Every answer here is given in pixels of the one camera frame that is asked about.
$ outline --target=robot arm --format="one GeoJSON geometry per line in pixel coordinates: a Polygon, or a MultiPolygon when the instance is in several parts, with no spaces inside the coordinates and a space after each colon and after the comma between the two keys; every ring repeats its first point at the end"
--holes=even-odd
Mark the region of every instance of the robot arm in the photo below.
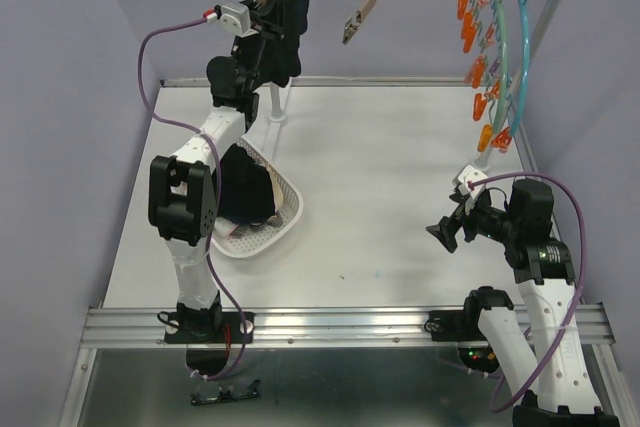
{"type": "MultiPolygon", "coordinates": [[[[589,379],[575,318],[563,327],[576,293],[576,276],[568,247],[550,235],[554,204],[551,188],[531,179],[518,180],[506,211],[501,211],[492,207],[484,185],[472,186],[484,178],[472,166],[465,167],[454,180],[456,188],[451,196],[458,207],[427,230],[452,253],[460,228],[467,242],[480,234],[504,245],[505,258],[529,313],[537,361],[520,333],[509,297],[490,287],[473,291],[458,319],[445,322],[441,330],[454,325],[461,330],[462,326],[467,338],[458,336],[458,340],[478,340],[476,334],[482,334],[494,349],[514,394],[522,390],[537,365],[545,362],[558,332],[564,330],[559,347],[544,364],[537,382],[531,383],[522,404],[516,406],[514,425],[619,425],[616,417],[602,412],[589,379]]],[[[434,340],[438,335],[443,333],[434,334],[434,340]]]]}

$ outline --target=purple wall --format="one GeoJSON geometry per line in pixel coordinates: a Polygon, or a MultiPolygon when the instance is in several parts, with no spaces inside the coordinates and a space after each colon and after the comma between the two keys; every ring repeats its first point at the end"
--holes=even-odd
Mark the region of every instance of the purple wall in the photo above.
{"type": "MultiPolygon", "coordinates": [[[[636,403],[639,30],[635,1],[564,0],[533,66],[525,118],[539,167],[569,184],[582,204],[589,242],[586,298],[605,304],[636,403]]],[[[578,252],[575,214],[560,194],[557,199],[560,230],[578,252]]]]}
{"type": "Polygon", "coordinates": [[[0,5],[1,423],[47,427],[104,295],[147,121],[116,0],[0,5]]]}
{"type": "MultiPolygon", "coordinates": [[[[229,1],[237,0],[118,0],[139,40],[151,30],[195,19],[212,5],[229,1]]],[[[345,21],[363,1],[312,0],[309,32],[301,48],[304,75],[462,76],[467,72],[471,59],[462,53],[456,34],[457,0],[381,0],[344,47],[345,21]]],[[[508,20],[519,29],[515,0],[506,3],[508,20]]],[[[529,2],[534,19],[543,3],[529,2]]],[[[512,45],[519,46],[518,35],[512,37],[512,45]]],[[[227,55],[231,42],[221,29],[203,26],[152,42],[149,59],[162,79],[204,77],[209,59],[227,55]]]]}

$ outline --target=black garment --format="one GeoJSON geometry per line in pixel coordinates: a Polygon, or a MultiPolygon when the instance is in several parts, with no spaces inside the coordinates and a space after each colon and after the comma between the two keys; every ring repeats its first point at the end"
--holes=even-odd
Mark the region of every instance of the black garment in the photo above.
{"type": "Polygon", "coordinates": [[[275,215],[271,176],[247,151],[232,145],[220,161],[222,192],[218,215],[234,224],[264,223],[275,215]]]}
{"type": "Polygon", "coordinates": [[[285,87],[291,77],[302,73],[298,50],[308,28],[309,0],[270,0],[261,8],[255,0],[242,3],[262,30],[250,37],[236,37],[230,57],[209,62],[207,78],[215,105],[246,103],[261,85],[274,82],[285,87]]]}

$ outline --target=white metal rod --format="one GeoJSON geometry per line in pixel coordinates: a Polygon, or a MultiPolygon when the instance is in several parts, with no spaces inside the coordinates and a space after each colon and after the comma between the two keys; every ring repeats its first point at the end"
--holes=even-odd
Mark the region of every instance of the white metal rod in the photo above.
{"type": "Polygon", "coordinates": [[[285,119],[282,111],[282,103],[280,102],[280,88],[276,84],[269,84],[269,92],[271,93],[271,122],[281,123],[285,119]]]}

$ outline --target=metal frame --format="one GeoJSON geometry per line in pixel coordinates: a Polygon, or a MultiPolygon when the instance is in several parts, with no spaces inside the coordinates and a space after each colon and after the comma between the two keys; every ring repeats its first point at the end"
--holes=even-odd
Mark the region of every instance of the metal frame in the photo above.
{"type": "MultiPolygon", "coordinates": [[[[486,342],[443,343],[424,330],[431,310],[461,307],[390,307],[324,309],[249,309],[254,312],[253,343],[249,349],[372,348],[481,346],[486,342]]],[[[161,309],[92,309],[87,315],[83,349],[184,349],[164,343],[165,327],[158,322],[161,309]]],[[[521,330],[529,326],[524,306],[516,306],[521,330]]],[[[582,342],[610,345],[613,333],[604,308],[582,305],[576,314],[582,342]]],[[[190,348],[223,348],[192,345],[190,348]]]]}

